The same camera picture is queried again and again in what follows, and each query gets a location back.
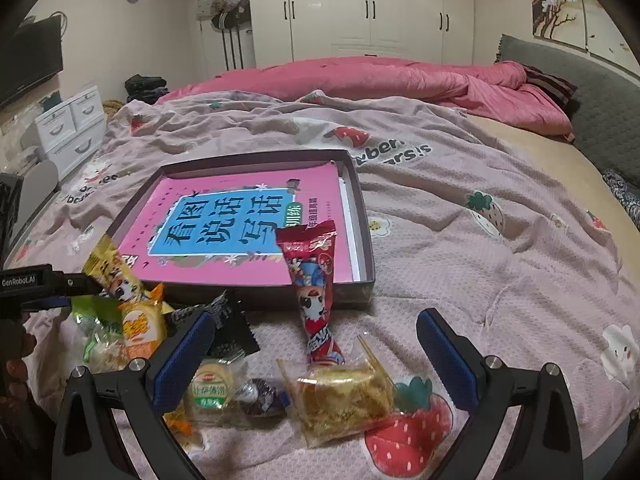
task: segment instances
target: pink blanket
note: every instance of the pink blanket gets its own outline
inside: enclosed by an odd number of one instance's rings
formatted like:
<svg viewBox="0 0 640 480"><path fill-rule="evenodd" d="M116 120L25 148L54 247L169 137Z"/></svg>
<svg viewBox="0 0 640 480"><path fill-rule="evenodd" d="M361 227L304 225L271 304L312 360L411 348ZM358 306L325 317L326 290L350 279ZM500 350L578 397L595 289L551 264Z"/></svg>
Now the pink blanket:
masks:
<svg viewBox="0 0 640 480"><path fill-rule="evenodd" d="M159 103L206 92L241 90L295 101L320 89L351 100L403 96L530 130L542 136L567 136L572 126L564 112L538 87L527 84L519 63L455 66L386 57L333 57L295 61L265 69L234 70L175 90Z"/></svg>

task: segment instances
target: box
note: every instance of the box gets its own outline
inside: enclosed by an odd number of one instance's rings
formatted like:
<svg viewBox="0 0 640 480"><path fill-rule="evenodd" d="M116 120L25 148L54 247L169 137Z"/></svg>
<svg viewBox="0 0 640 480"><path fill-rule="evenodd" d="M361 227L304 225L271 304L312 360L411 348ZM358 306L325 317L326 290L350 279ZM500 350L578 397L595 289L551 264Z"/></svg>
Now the box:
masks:
<svg viewBox="0 0 640 480"><path fill-rule="evenodd" d="M220 182L231 190L220 191ZM342 219L331 213L336 200ZM300 205L302 221L328 214L339 234L345 230L336 245L334 307L365 308L375 270L362 190L346 150L241 153L162 166L107 234L147 288L165 283L169 303L205 303L233 290L247 310L290 310L297 302L287 266L266 237L276 216L279 226L300 223L294 214ZM263 251L255 249L260 241Z"/></svg>

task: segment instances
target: gray headboard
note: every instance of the gray headboard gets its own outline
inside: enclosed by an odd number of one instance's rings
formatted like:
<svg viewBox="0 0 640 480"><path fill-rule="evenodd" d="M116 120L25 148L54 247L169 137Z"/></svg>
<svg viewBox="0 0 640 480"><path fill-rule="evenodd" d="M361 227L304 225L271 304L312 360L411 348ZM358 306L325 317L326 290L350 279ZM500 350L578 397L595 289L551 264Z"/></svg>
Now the gray headboard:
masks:
<svg viewBox="0 0 640 480"><path fill-rule="evenodd" d="M589 59L511 36L498 59L535 66L578 89L566 113L578 148L601 172L613 169L640 186L640 86Z"/></svg>

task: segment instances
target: television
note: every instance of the television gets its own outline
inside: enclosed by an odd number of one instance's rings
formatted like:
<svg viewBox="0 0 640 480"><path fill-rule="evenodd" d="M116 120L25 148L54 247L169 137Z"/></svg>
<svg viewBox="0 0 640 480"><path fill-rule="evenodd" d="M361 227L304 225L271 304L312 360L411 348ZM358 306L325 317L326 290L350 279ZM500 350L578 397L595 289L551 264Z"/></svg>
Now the television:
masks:
<svg viewBox="0 0 640 480"><path fill-rule="evenodd" d="M60 15L21 26L0 49L0 108L62 70Z"/></svg>

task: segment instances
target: pink book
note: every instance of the pink book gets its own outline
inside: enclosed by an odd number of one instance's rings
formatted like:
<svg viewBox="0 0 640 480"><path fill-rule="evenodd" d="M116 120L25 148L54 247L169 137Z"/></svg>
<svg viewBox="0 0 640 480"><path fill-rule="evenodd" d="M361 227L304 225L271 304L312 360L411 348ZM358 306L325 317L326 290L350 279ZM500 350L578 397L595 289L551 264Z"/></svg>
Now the pink book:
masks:
<svg viewBox="0 0 640 480"><path fill-rule="evenodd" d="M141 280L288 285L274 230L335 221L334 279L352 282L335 164L196 178L163 177L120 244Z"/></svg>

